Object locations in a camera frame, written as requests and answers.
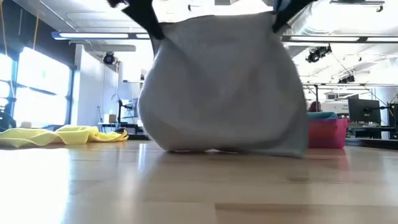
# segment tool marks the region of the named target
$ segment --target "yellow towel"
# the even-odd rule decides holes
[[[126,141],[127,131],[119,133],[101,133],[97,127],[66,125],[56,131],[46,129],[12,128],[0,133],[0,145],[22,146],[46,146],[51,143],[86,144],[88,142],[116,142]]]

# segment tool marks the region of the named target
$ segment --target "black monitor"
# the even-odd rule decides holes
[[[381,123],[380,103],[377,100],[348,99],[349,119]]]

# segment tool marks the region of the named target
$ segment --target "pink basket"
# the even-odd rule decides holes
[[[310,120],[308,134],[309,148],[344,148],[347,127],[347,119]]]

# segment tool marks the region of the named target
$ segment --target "teal item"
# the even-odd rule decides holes
[[[338,119],[334,112],[312,112],[307,113],[309,119]]]

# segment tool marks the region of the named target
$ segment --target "wooden floor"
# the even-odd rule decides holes
[[[0,223],[398,223],[398,151],[305,159],[121,142],[0,150]]]

